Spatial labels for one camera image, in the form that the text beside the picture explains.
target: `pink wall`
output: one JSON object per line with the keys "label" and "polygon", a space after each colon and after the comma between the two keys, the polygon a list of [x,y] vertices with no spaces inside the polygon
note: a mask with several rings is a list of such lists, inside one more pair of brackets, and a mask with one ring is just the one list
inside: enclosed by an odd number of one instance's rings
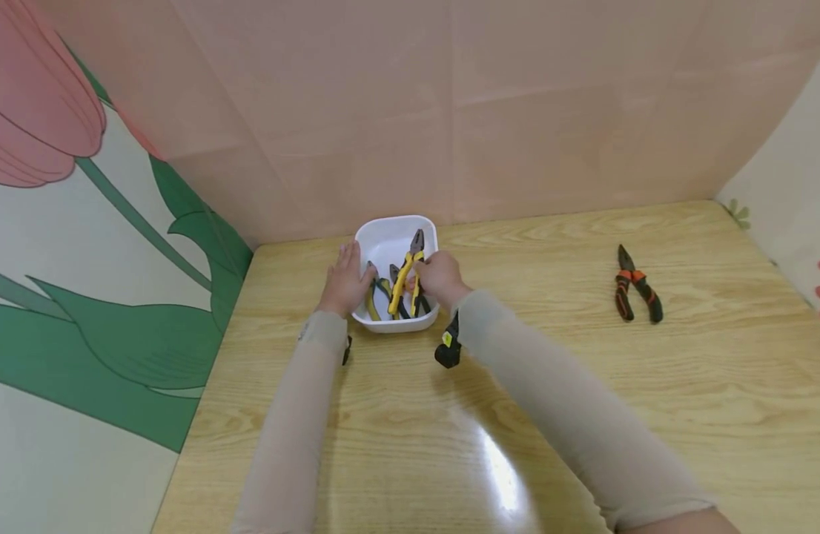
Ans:
{"label": "pink wall", "polygon": [[820,0],[38,0],[252,243],[712,197]]}

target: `wrist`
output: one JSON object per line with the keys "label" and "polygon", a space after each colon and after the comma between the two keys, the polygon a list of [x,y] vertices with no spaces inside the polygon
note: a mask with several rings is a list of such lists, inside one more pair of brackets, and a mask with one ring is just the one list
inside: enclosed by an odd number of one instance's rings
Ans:
{"label": "wrist", "polygon": [[438,301],[450,311],[454,310],[457,305],[467,294],[472,293],[472,288],[465,283],[456,283],[456,285],[447,288],[442,294],[439,294]]}
{"label": "wrist", "polygon": [[327,313],[331,313],[331,314],[336,314],[339,317],[341,317],[342,319],[348,319],[348,315],[350,315],[348,313],[348,310],[344,309],[342,306],[339,306],[338,304],[330,303],[330,302],[326,302],[326,303],[325,302],[320,302],[320,303],[318,303],[318,306],[315,307],[315,311],[316,312],[327,312]]}

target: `wooden table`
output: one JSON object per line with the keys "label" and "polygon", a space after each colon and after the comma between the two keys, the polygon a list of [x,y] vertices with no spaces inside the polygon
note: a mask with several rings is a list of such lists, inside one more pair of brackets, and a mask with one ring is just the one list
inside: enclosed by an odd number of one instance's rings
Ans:
{"label": "wooden table", "polygon": [[[748,533],[820,533],[820,324],[714,202],[439,229],[466,280],[556,337]],[[271,395],[342,240],[259,248],[155,533],[225,533]],[[624,324],[624,243],[663,298]],[[352,326],[320,480],[321,533],[602,533],[586,491],[486,372],[445,370],[446,324]]]}

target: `person's right hand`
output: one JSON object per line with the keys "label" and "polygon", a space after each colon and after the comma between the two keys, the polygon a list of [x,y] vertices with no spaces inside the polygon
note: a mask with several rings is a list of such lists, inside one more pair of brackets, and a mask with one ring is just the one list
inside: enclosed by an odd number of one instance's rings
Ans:
{"label": "person's right hand", "polygon": [[425,263],[416,262],[414,270],[422,280],[425,293],[436,298],[439,304],[448,309],[453,309],[460,299],[472,293],[472,288],[468,287],[460,276],[458,260],[448,252],[438,251],[431,254]]}

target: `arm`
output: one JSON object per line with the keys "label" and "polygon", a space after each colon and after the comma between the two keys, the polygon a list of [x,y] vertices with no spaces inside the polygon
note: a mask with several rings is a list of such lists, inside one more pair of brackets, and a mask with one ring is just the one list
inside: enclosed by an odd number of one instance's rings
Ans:
{"label": "arm", "polygon": [[321,302],[265,416],[232,534],[304,534],[315,528],[321,445],[333,378],[347,343],[345,317],[361,302],[373,270],[360,279],[360,247],[344,245],[327,271]]}
{"label": "arm", "polygon": [[486,366],[594,495],[614,533],[736,534],[672,450],[566,349],[492,294],[460,280],[453,258],[417,266],[422,284],[460,312],[460,342]]}

